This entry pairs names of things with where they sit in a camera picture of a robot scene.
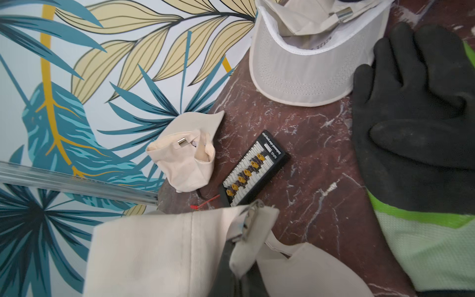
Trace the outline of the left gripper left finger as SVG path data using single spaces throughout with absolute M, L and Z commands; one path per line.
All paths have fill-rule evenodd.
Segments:
M 238 281 L 230 269 L 230 259 L 235 248 L 234 242 L 228 240 L 223 248 L 215 280 L 208 297 L 235 297 Z

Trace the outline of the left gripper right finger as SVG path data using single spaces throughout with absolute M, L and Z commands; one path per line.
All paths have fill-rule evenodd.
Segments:
M 269 297 L 257 263 L 254 263 L 250 270 L 240 278 L 239 296 Z

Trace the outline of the cream Colorado cap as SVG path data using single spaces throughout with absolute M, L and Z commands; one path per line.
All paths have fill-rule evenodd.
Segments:
M 239 280 L 258 264 L 270 297 L 369 297 L 349 267 L 310 243 L 284 245 L 272 232 L 279 210 L 250 205 L 187 214 L 126 217 L 94 228 L 86 297 L 207 297 L 225 243 Z

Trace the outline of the white perforated cap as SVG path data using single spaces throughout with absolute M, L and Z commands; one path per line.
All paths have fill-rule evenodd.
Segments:
M 374 60 L 390 1 L 257 1 L 249 70 L 278 103 L 315 107 L 342 99 L 353 74 Z

